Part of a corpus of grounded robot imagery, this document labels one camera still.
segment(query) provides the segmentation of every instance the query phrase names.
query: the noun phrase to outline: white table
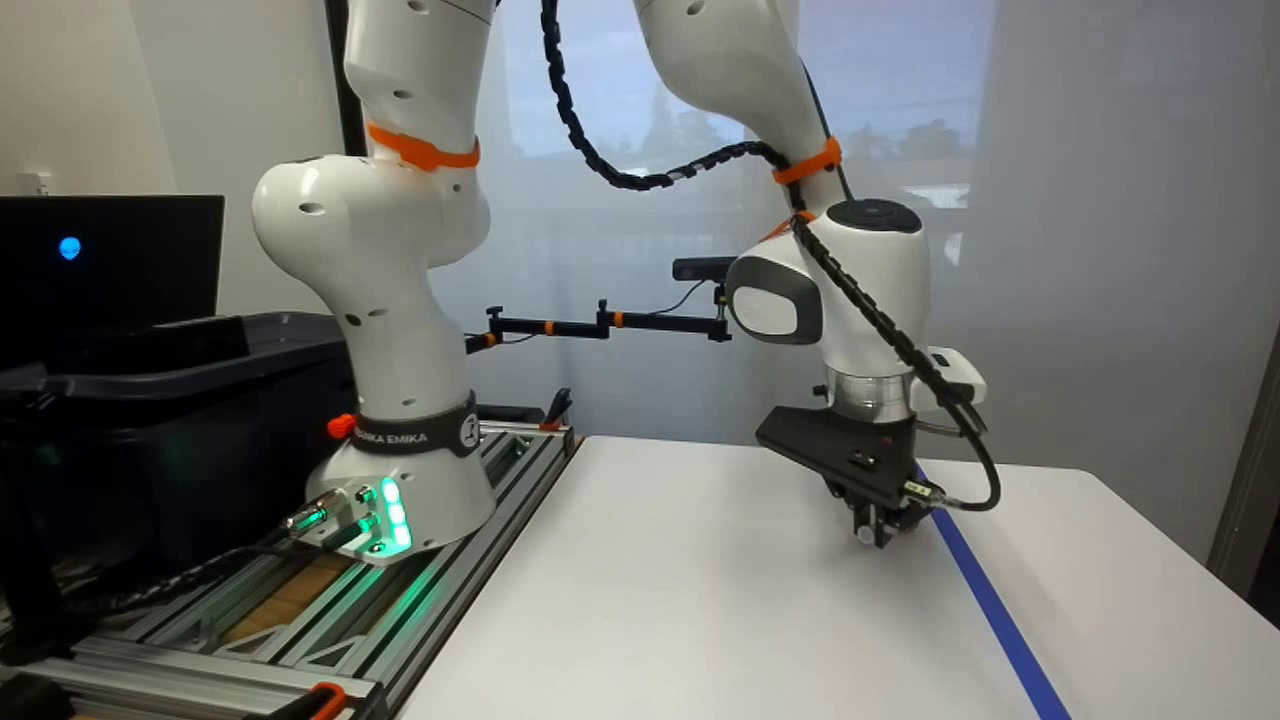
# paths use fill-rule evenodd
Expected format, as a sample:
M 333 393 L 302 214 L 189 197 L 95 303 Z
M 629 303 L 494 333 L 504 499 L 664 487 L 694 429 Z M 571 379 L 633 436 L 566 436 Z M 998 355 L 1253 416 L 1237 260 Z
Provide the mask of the white table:
M 982 470 L 930 466 L 954 492 Z M 1071 716 L 1280 716 L 1280 636 L 1095 477 L 956 518 Z M 587 439 L 408 720 L 1038 716 L 938 526 L 871 554 L 764 452 Z

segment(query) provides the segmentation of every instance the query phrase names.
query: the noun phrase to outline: blue light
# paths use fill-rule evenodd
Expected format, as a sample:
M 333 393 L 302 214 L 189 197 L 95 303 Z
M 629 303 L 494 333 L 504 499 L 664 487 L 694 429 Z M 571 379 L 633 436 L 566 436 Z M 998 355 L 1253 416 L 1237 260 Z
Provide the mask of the blue light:
M 80 254 L 84 254 L 80 236 L 64 236 L 64 239 L 55 246 L 55 256 L 64 256 L 69 265 L 78 265 Z

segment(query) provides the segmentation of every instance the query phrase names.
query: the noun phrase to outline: black monitor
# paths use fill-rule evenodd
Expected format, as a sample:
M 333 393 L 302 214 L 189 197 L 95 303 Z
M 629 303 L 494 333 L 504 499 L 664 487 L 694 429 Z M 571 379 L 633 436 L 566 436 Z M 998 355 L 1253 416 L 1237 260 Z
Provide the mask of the black monitor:
M 220 197 L 0 197 L 0 369 L 217 314 Z

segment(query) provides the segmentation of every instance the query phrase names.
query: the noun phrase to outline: blue line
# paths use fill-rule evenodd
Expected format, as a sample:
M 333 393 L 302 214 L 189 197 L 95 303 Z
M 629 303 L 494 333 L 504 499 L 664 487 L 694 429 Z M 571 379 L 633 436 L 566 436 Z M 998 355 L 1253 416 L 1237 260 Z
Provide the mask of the blue line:
M 1016 629 L 1016 620 L 1009 618 L 998 584 L 987 580 L 984 565 L 974 558 L 965 534 L 956 529 L 954 511 L 931 511 L 938 534 L 946 538 L 975 608 L 984 608 L 1016 679 L 1026 684 L 1033 707 L 1042 720 L 1070 720 L 1070 704 L 1055 697 L 1052 679 L 1046 675 L 1033 644 L 1026 639 L 1026 631 Z

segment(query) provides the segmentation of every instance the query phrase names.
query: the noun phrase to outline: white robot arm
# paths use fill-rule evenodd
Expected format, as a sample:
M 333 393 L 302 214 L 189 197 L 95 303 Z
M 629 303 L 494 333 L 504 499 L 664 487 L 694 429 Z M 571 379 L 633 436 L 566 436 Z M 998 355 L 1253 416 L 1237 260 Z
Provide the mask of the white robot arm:
M 496 0 L 354 0 L 346 72 L 366 105 L 374 158 L 273 168 L 253 202 L 267 256 L 342 317 L 359 387 L 355 436 L 313 479 L 313 504 L 293 526 L 302 539 L 369 565 L 454 544 L 494 507 L 473 456 L 462 333 L 423 283 L 428 270 L 462 260 L 490 228 L 473 130 L 494 13 Z M 635 0 L 635 16 L 673 93 L 743 119 L 790 162 L 776 182 L 803 202 L 810 221 L 733 265 L 730 303 L 762 342 L 821 346 L 833 410 L 771 416 L 762 439 L 821 470 L 858 507 L 858 526 L 883 539 L 891 511 L 930 499 L 903 492 L 919 369 L 883 346 L 883 328 L 848 303 L 841 274 L 823 265 L 859 275 L 881 314 L 919 335 L 919 221 L 843 192 L 841 149 L 771 0 Z M 848 439 L 891 439 L 891 452 L 858 448 L 858 470 L 843 470 Z

